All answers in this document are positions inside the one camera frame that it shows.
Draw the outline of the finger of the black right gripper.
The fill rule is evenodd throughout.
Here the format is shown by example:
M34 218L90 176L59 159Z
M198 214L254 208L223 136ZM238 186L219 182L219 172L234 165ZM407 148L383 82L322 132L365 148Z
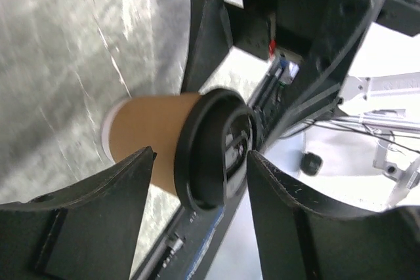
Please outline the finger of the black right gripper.
M197 92L233 46L224 0L190 0L190 36L181 92Z

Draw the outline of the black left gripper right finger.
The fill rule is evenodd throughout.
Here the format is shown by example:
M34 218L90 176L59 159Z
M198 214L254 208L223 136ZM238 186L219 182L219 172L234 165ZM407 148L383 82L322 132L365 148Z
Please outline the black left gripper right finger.
M353 207L256 151L247 183L264 279L419 278L419 207Z

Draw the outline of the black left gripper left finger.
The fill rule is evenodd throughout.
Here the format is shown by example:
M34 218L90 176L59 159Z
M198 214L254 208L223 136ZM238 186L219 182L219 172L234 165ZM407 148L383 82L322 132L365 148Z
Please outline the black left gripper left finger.
M1 205L2 279L128 279L155 153L27 203Z

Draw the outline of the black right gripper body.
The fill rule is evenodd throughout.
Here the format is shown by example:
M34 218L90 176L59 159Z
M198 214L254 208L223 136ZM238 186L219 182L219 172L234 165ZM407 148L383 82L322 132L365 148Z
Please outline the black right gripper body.
M301 57L292 82L270 73L251 102L260 149L298 123L330 115L372 23L419 33L419 0L243 0L227 9L237 48L263 60L277 49Z

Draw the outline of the black plastic cup lid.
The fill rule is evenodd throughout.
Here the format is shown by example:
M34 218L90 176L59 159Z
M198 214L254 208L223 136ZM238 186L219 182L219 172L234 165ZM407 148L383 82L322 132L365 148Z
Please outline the black plastic cup lid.
M235 91L214 89L200 96L180 133L174 179L187 209L216 209L245 187L246 159L257 147L255 112Z

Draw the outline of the brown paper coffee cup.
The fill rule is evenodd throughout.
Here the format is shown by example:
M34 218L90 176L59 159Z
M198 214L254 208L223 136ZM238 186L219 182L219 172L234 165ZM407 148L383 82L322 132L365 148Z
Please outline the brown paper coffee cup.
M118 163L150 146L157 153L151 183L175 196L174 161L179 136L200 98L197 92L187 92L118 102L104 118L101 132L104 153L110 161Z

